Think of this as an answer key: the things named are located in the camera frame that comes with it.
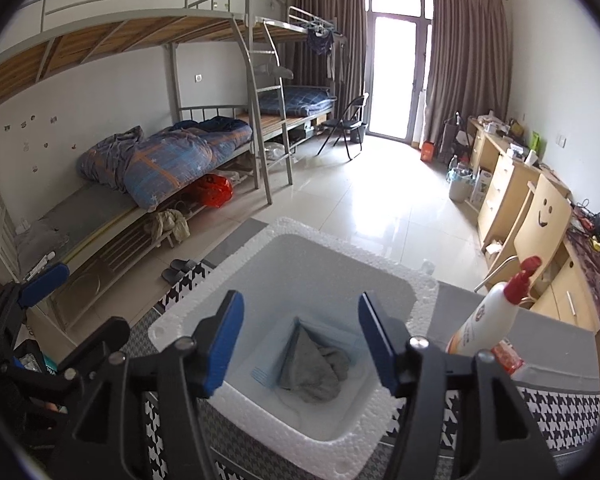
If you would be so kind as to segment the blue surgical face mask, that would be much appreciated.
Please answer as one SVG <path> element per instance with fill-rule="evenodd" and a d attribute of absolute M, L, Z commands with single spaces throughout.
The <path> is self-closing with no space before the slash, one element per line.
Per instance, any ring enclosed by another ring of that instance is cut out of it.
<path fill-rule="evenodd" d="M 298 318 L 287 315 L 266 332 L 245 359 L 248 375 L 265 388 L 273 389 L 282 374 L 294 333 L 302 327 L 309 338 L 321 347 L 342 351 L 351 365 L 363 359 L 366 345 L 360 334 L 332 324 L 329 318 Z"/>

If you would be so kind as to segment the grey sock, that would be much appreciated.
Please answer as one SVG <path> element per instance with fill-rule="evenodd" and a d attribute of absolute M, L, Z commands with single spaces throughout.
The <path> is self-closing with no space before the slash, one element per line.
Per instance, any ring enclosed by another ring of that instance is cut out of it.
<path fill-rule="evenodd" d="M 299 327 L 277 385 L 303 402 L 327 403 L 340 395 L 341 384 L 348 379 L 349 370 L 349 359 L 342 351 L 319 346 Z"/>

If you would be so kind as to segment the black slippers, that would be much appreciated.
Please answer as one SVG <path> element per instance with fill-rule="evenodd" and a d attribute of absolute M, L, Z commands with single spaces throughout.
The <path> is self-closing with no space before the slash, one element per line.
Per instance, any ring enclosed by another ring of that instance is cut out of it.
<path fill-rule="evenodd" d="M 171 286 L 181 281 L 182 278 L 190 271 L 198 266 L 198 262 L 192 259 L 174 259 L 170 266 L 164 269 L 161 277 Z"/>

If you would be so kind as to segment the white pump lotion bottle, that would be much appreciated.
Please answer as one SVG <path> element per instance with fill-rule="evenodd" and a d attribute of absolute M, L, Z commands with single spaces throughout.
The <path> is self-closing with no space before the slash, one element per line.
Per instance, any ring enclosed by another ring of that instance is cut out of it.
<path fill-rule="evenodd" d="M 458 356 L 474 356 L 492 350 L 513 327 L 524 297 L 528 296 L 531 279 L 542 264 L 532 256 L 520 264 L 520 270 L 508 282 L 494 285 L 478 307 L 453 334 L 445 351 Z"/>

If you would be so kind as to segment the red snack packet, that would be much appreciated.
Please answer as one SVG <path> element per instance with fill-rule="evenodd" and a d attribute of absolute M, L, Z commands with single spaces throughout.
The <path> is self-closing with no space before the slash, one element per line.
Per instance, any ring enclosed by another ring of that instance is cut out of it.
<path fill-rule="evenodd" d="M 502 339 L 491 349 L 491 352 L 498 361 L 498 364 L 504 368 L 509 376 L 512 376 L 524 366 L 524 359 L 518 354 L 508 339 Z"/>

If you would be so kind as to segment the blue plaid quilt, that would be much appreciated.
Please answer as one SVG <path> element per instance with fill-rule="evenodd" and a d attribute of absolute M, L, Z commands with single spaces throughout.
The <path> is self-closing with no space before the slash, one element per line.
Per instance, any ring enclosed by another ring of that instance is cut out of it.
<path fill-rule="evenodd" d="M 148 136 L 136 126 L 97 142 L 78 158 L 76 171 L 131 196 L 137 207 L 154 211 L 187 185 L 222 166 L 253 132 L 238 118 L 183 120 Z"/>

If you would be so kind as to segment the red plastic bag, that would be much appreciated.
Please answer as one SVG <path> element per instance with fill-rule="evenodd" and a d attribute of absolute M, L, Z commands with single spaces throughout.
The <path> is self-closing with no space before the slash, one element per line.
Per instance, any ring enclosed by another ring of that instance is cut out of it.
<path fill-rule="evenodd" d="M 220 208 L 234 195 L 233 185 L 227 177 L 206 174 L 184 188 L 184 192 L 197 204 Z"/>

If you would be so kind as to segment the houndstooth table cloth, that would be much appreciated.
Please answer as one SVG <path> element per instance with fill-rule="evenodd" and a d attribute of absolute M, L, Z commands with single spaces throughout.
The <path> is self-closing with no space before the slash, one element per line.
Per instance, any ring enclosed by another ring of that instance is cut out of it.
<path fill-rule="evenodd" d="M 244 296 L 245 321 L 224 384 L 201 402 L 220 479 L 380 479 L 404 401 L 380 385 L 358 324 L 358 296 L 377 292 L 389 315 L 441 349 L 482 299 L 300 222 L 248 220 L 132 328 L 123 351 L 148 356 L 193 333 L 227 289 Z M 300 323 L 350 359 L 336 400 L 304 403 L 276 386 Z M 521 310 L 507 339 L 524 361 L 513 380 L 566 466 L 598 424 L 595 337 Z"/>

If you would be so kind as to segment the metal bunk bed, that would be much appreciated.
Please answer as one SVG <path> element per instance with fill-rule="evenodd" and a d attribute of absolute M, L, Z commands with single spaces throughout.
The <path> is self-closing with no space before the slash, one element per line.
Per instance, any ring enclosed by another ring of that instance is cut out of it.
<path fill-rule="evenodd" d="M 156 136 L 141 128 L 107 136 L 76 163 L 83 185 L 2 252 L 7 270 L 28 280 L 54 263 L 69 270 L 50 296 L 60 330 L 70 330 L 102 295 L 153 249 L 174 244 L 181 224 L 204 210 L 186 198 L 195 182 L 248 155 L 248 176 L 269 188 L 265 144 L 286 138 L 297 119 L 287 114 L 290 73 L 279 59 L 282 41 L 323 36 L 334 25 L 290 6 L 283 20 L 218 11 L 214 0 L 186 1 L 179 9 L 125 11 L 86 18 L 35 36 L 0 53 L 0 105 L 55 74 L 92 58 L 192 41 L 238 44 L 248 100 L 237 105 L 180 106 L 178 126 Z"/>

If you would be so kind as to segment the white trash bin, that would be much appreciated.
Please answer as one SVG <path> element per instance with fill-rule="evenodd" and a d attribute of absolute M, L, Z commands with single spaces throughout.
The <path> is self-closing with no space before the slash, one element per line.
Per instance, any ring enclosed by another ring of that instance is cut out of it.
<path fill-rule="evenodd" d="M 464 203 L 468 200 L 474 188 L 475 175 L 470 168 L 457 165 L 451 168 L 446 175 L 449 182 L 449 199 L 454 203 Z"/>

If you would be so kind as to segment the long wooden desk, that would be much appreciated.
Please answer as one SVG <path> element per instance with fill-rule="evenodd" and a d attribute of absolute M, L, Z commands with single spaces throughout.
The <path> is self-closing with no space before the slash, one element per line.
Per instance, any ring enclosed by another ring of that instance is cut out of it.
<path fill-rule="evenodd" d="M 512 141 L 487 132 L 478 120 L 471 119 L 469 129 L 476 134 L 471 168 L 477 176 L 491 175 L 477 218 L 489 263 L 480 285 L 506 281 L 522 260 L 540 257 L 524 306 L 591 332 L 600 367 L 600 250 L 585 229 L 584 211 L 550 168 L 527 165 Z"/>

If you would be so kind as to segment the black folding chair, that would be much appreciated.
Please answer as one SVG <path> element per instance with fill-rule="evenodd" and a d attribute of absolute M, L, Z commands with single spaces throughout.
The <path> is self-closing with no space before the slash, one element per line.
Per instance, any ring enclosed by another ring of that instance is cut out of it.
<path fill-rule="evenodd" d="M 334 140 L 332 142 L 334 148 L 336 148 L 340 141 L 343 142 L 349 160 L 355 159 L 355 156 L 350 151 L 351 145 L 356 144 L 358 150 L 362 151 L 367 128 L 367 124 L 364 122 L 364 110 L 369 96 L 367 92 L 360 94 L 346 105 L 337 119 L 329 119 L 327 122 L 324 122 L 328 133 L 322 146 L 316 153 L 317 156 L 322 154 L 322 151 L 324 151 L 330 140 Z"/>

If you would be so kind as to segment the brown right curtain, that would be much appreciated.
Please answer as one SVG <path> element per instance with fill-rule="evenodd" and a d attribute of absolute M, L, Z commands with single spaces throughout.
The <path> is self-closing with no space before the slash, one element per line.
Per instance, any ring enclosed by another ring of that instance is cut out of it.
<path fill-rule="evenodd" d="M 434 0 L 424 139 L 438 144 L 454 113 L 503 118 L 512 68 L 506 0 Z"/>

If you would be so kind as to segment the brown curtain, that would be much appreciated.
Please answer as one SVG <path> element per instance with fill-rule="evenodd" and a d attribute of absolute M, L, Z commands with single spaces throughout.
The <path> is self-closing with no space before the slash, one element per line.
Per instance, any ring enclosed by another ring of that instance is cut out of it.
<path fill-rule="evenodd" d="M 512 68 L 506 0 L 434 0 L 424 139 L 438 144 L 454 113 L 503 118 Z"/>
<path fill-rule="evenodd" d="M 335 112 L 365 90 L 366 0 L 286 0 L 291 19 L 306 38 L 284 47 L 284 65 L 296 86 L 325 87 Z"/>

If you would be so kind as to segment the brown left curtain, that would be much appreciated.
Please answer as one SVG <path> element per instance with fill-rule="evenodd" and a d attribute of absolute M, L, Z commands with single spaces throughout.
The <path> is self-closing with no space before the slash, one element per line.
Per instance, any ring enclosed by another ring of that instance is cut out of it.
<path fill-rule="evenodd" d="M 286 0 L 291 19 L 306 38 L 284 47 L 284 65 L 296 86 L 325 87 L 335 112 L 365 90 L 366 0 Z"/>

